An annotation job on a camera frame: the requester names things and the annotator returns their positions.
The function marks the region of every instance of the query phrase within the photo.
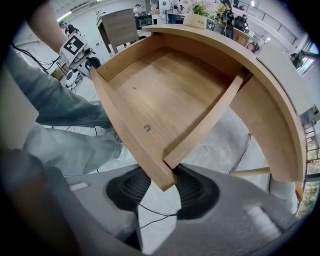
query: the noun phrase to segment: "railing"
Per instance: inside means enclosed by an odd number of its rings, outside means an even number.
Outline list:
[[[220,0],[213,1],[217,4],[220,3]],[[287,29],[279,21],[277,21],[275,18],[271,17],[264,11],[259,10],[258,8],[255,8],[245,2],[239,1],[237,9],[244,11],[252,16],[255,16],[259,20],[264,21],[267,25],[272,27],[274,30],[278,31],[291,45],[293,45],[295,41],[298,39],[289,29]]]

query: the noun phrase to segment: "potted plant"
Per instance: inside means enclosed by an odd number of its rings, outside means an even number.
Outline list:
[[[212,1],[190,0],[185,2],[187,6],[184,8],[185,17],[183,24],[205,30],[207,28],[207,17],[213,15],[213,12],[210,10]]]

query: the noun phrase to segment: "gray floor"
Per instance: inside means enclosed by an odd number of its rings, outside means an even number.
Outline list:
[[[118,51],[122,51],[123,49],[123,46],[118,47]],[[112,56],[112,54],[107,52],[104,45],[99,45],[95,51],[103,56],[104,61],[107,61]],[[75,93],[89,101],[98,100],[93,83],[87,78],[84,78],[81,84],[75,88]],[[72,127],[69,131],[91,136],[96,135],[93,128]],[[239,161],[246,148],[248,133],[248,128],[229,108],[209,135],[183,160],[183,163],[228,174]],[[132,162],[112,160],[99,168],[99,172],[106,172],[134,163],[136,163],[134,159]],[[265,166],[268,166],[265,157],[255,138],[252,137],[250,145],[237,170],[262,168]],[[262,190],[268,191],[269,175],[251,176],[246,179]],[[175,186],[166,192],[162,192],[154,183],[151,184],[141,204],[163,214],[174,214],[181,208],[179,194]],[[163,216],[147,211],[141,206],[139,206],[138,212],[141,227],[163,218]],[[141,229],[143,252],[145,254],[153,253],[174,230],[175,225],[176,217],[168,217]]]

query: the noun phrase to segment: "white wall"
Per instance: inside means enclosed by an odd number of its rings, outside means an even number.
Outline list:
[[[262,0],[259,9],[276,19],[298,38],[294,46],[299,44],[306,32],[285,5],[278,0]]]
[[[318,61],[303,77],[302,80],[305,83],[313,103],[320,109],[320,61]],[[316,133],[318,137],[320,135],[320,121],[315,125]]]

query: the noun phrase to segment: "curved wooden desk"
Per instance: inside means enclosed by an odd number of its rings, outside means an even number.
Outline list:
[[[143,30],[153,35],[90,73],[118,135],[162,190],[229,106],[259,143],[273,178],[303,180],[300,120],[254,54],[209,30],[174,24]]]

